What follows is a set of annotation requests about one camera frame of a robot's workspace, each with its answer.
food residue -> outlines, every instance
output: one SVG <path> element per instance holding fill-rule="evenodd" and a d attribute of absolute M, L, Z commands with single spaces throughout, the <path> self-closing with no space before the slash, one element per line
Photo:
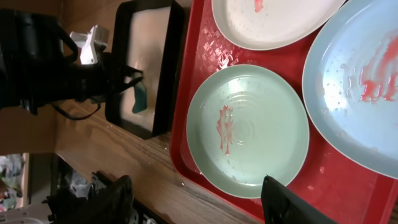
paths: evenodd
<path fill-rule="evenodd" d="M 225 155 L 229 155 L 229 144 L 232 144 L 232 125 L 233 125 L 233 109 L 225 105 L 220 110 L 220 119 L 217 121 L 217 131 L 221 139 L 221 151 L 224 152 L 226 145 Z"/>
<path fill-rule="evenodd" d="M 254 0 L 254 12 L 258 13 L 264 7 L 262 5 L 263 0 Z"/>
<path fill-rule="evenodd" d="M 384 40 L 377 48 L 369 64 L 362 68 L 360 84 L 365 86 L 365 91 L 361 95 L 363 101 L 374 103 L 380 97 L 386 101 L 393 101 L 392 97 L 397 93 L 398 35 L 395 32 L 394 35 L 390 34 L 387 37 L 387 40 Z M 385 47 L 387 41 L 389 41 L 387 50 L 383 53 L 380 62 L 376 64 L 380 51 Z"/>

white plate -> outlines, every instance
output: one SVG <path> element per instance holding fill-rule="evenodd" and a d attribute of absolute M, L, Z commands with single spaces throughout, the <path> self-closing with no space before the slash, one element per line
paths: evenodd
<path fill-rule="evenodd" d="M 345 0 L 212 0 L 217 27 L 232 43 L 271 50 L 294 43 L 324 24 Z"/>

wooden table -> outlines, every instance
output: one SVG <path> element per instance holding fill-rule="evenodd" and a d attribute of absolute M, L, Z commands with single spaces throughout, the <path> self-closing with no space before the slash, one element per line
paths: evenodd
<path fill-rule="evenodd" d="M 62 24 L 67 32 L 84 33 L 96 24 L 109 29 L 109 50 L 116 10 L 124 1 L 66 0 Z M 177 1 L 189 12 L 191 0 Z M 62 108 L 74 115 L 84 115 L 96 106 L 70 100 Z M 91 179 L 91 173 L 98 170 L 113 179 L 129 175 L 133 179 L 134 197 L 168 222 L 258 223 L 176 173 L 169 156 L 170 133 L 144 141 L 107 122 L 102 109 L 90 119 L 78 122 L 57 115 L 56 134 L 56 153 L 81 175 Z M 397 220 L 398 207 L 391 223 L 398 223 Z"/>

red tray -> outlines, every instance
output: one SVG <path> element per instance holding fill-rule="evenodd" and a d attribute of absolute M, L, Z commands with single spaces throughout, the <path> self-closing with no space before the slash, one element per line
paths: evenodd
<path fill-rule="evenodd" d="M 256 52 L 241 49 L 218 30 L 211 0 L 193 0 L 174 114 L 170 156 L 176 170 L 247 214 L 264 220 L 259 199 L 230 196 L 209 183 L 190 154 L 185 125 L 188 107 L 211 74 L 234 64 L 254 64 L 284 78 L 301 96 L 302 72 L 318 31 L 287 47 Z M 387 223 L 398 195 L 398 181 L 357 165 L 330 146 L 310 122 L 304 166 L 288 188 L 338 223 Z"/>

light blue plate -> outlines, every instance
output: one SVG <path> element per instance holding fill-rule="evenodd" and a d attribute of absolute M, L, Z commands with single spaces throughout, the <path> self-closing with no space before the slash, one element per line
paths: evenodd
<path fill-rule="evenodd" d="M 361 100 L 365 85 L 360 85 L 360 75 L 372 58 L 373 70 L 377 69 L 391 42 L 387 34 L 398 34 L 397 9 L 395 0 L 348 1 L 315 39 L 303 74 L 305 106 L 322 136 L 358 164 L 395 179 L 398 101 Z M 378 48 L 381 51 L 374 56 Z"/>

